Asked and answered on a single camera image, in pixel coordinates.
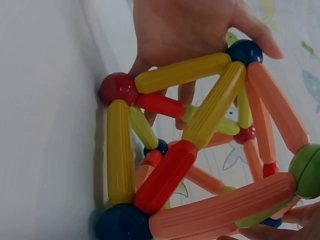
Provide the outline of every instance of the blue ball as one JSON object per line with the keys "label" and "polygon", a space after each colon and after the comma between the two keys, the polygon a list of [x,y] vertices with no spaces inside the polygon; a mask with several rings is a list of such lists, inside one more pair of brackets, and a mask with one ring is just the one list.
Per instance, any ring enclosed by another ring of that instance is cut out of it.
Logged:
{"label": "blue ball", "polygon": [[[156,150],[158,150],[163,157],[168,152],[168,144],[162,139],[158,139],[158,140],[159,140],[159,143],[158,143],[158,146],[156,147]],[[147,149],[146,147],[144,147],[143,149],[144,156],[146,156],[150,151],[151,151],[150,149]]]}
{"label": "blue ball", "polygon": [[232,44],[227,53],[231,60],[242,62],[246,67],[253,62],[263,62],[260,47],[251,40],[241,39]]}
{"label": "blue ball", "polygon": [[267,218],[266,220],[260,222],[261,224],[263,225],[267,225],[269,227],[272,227],[272,228],[278,228],[281,226],[282,224],[282,218],[279,218],[279,219],[272,219],[272,218]]}
{"label": "blue ball", "polygon": [[106,210],[95,225],[99,240],[152,240],[149,216],[131,204]]}

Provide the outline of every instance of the finger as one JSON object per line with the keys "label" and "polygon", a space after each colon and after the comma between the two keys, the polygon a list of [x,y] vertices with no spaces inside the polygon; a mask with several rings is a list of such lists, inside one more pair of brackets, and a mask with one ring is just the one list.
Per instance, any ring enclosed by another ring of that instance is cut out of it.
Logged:
{"label": "finger", "polygon": [[320,213],[320,202],[293,208],[284,214],[282,220],[288,224],[299,224],[304,227],[317,213]]}
{"label": "finger", "polygon": [[237,239],[231,236],[220,236],[216,240],[237,240]]}
{"label": "finger", "polygon": [[128,74],[136,77],[139,74],[148,71],[151,67],[152,66],[148,65],[139,56],[137,56]]}
{"label": "finger", "polygon": [[[195,86],[196,81],[179,85],[178,101],[181,102],[183,105],[191,105],[195,95]],[[187,123],[180,118],[176,119],[175,121],[175,127],[179,130],[184,129],[186,125]]]}
{"label": "finger", "polygon": [[273,59],[284,57],[270,29],[254,15],[243,0],[235,1],[231,25],[248,35],[269,57]]}
{"label": "finger", "polygon": [[251,240],[283,240],[297,233],[294,230],[278,229],[262,224],[250,228],[242,228],[239,232]]}
{"label": "finger", "polygon": [[[167,89],[163,89],[161,91],[158,91],[157,93],[165,96],[166,93],[167,93]],[[157,113],[145,110],[144,111],[144,116],[148,120],[150,126],[153,126],[154,123],[155,123],[155,120],[156,120]]]}

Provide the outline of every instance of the plastic rod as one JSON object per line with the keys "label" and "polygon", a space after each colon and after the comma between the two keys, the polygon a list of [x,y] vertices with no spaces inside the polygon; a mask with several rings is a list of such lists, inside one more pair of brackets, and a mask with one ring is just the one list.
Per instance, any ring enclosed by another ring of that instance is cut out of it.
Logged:
{"label": "plastic rod", "polygon": [[125,101],[110,104],[106,128],[108,197],[113,205],[129,204],[135,196],[135,163],[130,108]]}
{"label": "plastic rod", "polygon": [[156,149],[159,143],[154,131],[140,108],[130,107],[131,126],[147,149]]}
{"label": "plastic rod", "polygon": [[247,70],[249,82],[265,104],[287,148],[295,154],[310,143],[307,130],[268,70],[259,62],[251,63]]}
{"label": "plastic rod", "polygon": [[149,219],[150,231],[163,239],[209,231],[283,203],[296,189],[295,177],[280,172],[225,194],[158,212]]}
{"label": "plastic rod", "polygon": [[181,102],[158,93],[139,94],[135,106],[174,119],[182,118],[186,113]]}
{"label": "plastic rod", "polygon": [[139,93],[150,94],[220,74],[230,63],[231,58],[226,53],[201,56],[143,72],[135,78],[135,86]]}
{"label": "plastic rod", "polygon": [[198,150],[205,148],[244,86],[245,77],[245,65],[237,61],[232,62],[195,112],[182,133],[182,139],[193,143]]}
{"label": "plastic rod", "polygon": [[182,182],[197,153],[196,146],[186,140],[172,145],[136,192],[133,204],[150,216],[157,213]]}

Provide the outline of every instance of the toy structure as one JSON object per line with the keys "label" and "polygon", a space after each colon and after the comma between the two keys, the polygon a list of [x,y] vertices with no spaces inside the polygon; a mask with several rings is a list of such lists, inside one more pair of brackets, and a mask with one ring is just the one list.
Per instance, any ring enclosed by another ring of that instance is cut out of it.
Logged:
{"label": "toy structure", "polygon": [[[107,184],[113,207],[96,224],[100,240],[212,240],[259,223],[278,227],[301,198],[320,196],[320,145],[309,136],[287,98],[262,65],[250,40],[215,53],[144,72],[107,76],[99,94],[108,106]],[[220,75],[200,107],[184,106],[156,92]],[[236,100],[238,122],[224,118]],[[157,139],[141,109],[187,122],[182,139]],[[271,118],[294,154],[279,172]],[[131,127],[145,145],[135,172]],[[243,149],[254,183],[235,189],[193,166],[203,148],[235,140]],[[215,196],[163,209],[187,178]]]}

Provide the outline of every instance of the fish pattern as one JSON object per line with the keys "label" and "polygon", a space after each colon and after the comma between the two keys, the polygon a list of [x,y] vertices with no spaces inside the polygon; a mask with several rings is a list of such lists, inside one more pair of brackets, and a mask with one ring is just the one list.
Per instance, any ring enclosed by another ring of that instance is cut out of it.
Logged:
{"label": "fish pattern", "polygon": [[315,50],[309,44],[307,44],[306,41],[302,41],[301,46],[310,54],[310,58],[320,60]]}
{"label": "fish pattern", "polygon": [[262,22],[269,26],[270,29],[274,32],[279,32],[277,23],[273,20],[276,4],[275,0],[261,0],[262,10],[265,14],[265,17],[262,19]]}
{"label": "fish pattern", "polygon": [[306,90],[311,95],[311,97],[317,102],[317,107],[315,109],[316,113],[320,112],[320,79],[313,75],[311,72],[303,69],[302,79]]}

